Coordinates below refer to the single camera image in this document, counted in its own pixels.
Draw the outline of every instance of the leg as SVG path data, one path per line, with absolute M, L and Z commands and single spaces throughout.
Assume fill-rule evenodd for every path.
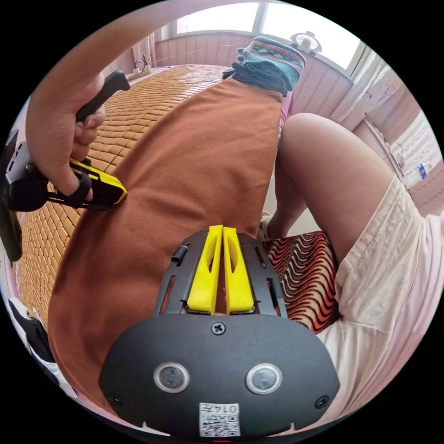
M 302 113 L 284 125 L 275 176 L 278 211 L 269 224 L 270 237 L 286 234 L 306 203 L 341 262 L 377 209 L 394 174 L 348 130 L 323 117 Z
M 267 234 L 270 239 L 287 237 L 290 228 L 307 209 L 307 204 L 301 192 L 282 167 L 280 157 L 280 150 L 278 149 L 274 166 L 274 192 L 277 207 L 276 212 L 268 222 Z

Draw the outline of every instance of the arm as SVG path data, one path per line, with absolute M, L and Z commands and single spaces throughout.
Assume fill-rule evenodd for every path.
M 76 112 L 102 88 L 103 69 L 156 29 L 193 12 L 236 1 L 168 0 L 147 6 L 99 29 L 54 66 L 31 95 L 26 140 L 35 164 L 60 192 L 69 196 L 79 187 L 69 158 L 87 156 L 103 121 L 99 115 L 90 116 L 87 120 L 92 118 L 95 124 L 87 129 L 78 128 L 75 121 Z
M 71 96 L 144 37 L 193 12 L 237 0 L 168 0 L 109 23 L 72 49 L 45 77 L 33 96 Z

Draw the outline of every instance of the yellow clip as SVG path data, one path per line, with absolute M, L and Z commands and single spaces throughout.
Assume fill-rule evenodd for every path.
M 123 200 L 123 198 L 128 194 L 125 187 L 120 183 L 120 180 L 117 177 L 104 173 L 103 171 L 93 168 L 92 166 L 84 165 L 81 162 L 78 162 L 77 160 L 74 159 L 69 159 L 69 162 L 72 163 L 73 165 L 78 165 L 84 170 L 86 169 L 90 171 L 92 173 L 92 175 L 88 174 L 90 178 L 96 179 L 97 176 L 99 176 L 101 182 L 110 185 L 114 189 L 118 189 L 120 193 L 119 199 L 114 204 L 119 204 Z
M 227 314 L 248 312 L 254 300 L 236 228 L 223 228 Z
M 210 227 L 203 246 L 202 255 L 197 265 L 193 285 L 187 299 L 191 311 L 209 312 L 216 310 L 217 284 L 222 249 L 222 225 Z

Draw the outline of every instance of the qr code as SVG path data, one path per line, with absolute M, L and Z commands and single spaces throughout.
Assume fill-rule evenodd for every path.
M 230 437 L 240 436 L 239 404 L 199 405 L 200 436 Z

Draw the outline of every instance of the window frame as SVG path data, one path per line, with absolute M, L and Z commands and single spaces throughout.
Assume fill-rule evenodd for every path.
M 208 34 L 211 35 L 236 35 L 236 36 L 244 36 L 251 37 L 252 39 L 258 36 L 268 37 L 278 42 L 290 45 L 291 41 L 285 38 L 281 38 L 278 36 L 272 36 L 269 34 L 264 34 L 262 29 L 264 27 L 265 17 L 268 11 L 268 3 L 259 3 L 258 9 L 256 11 L 256 17 L 253 23 L 253 29 L 251 31 L 234 31 L 234 30 L 205 30 L 205 31 L 192 31 L 192 32 L 177 32 L 177 20 L 171 22 L 169 25 L 162 28 L 162 32 L 157 34 L 156 42 L 162 42 L 165 40 L 171 40 L 182 37 L 193 37 L 193 36 L 206 36 Z M 362 61 L 365 59 L 365 54 L 368 53 L 369 47 L 362 41 L 359 42 L 358 47 L 356 48 L 355 54 L 353 55 L 347 69 L 342 68 L 337 63 L 333 62 L 333 60 L 328 59 L 322 54 L 317 54 L 316 58 L 326 63 L 327 65 L 334 68 L 336 71 L 340 72 L 344 76 L 354 79 L 359 72 L 360 65 Z

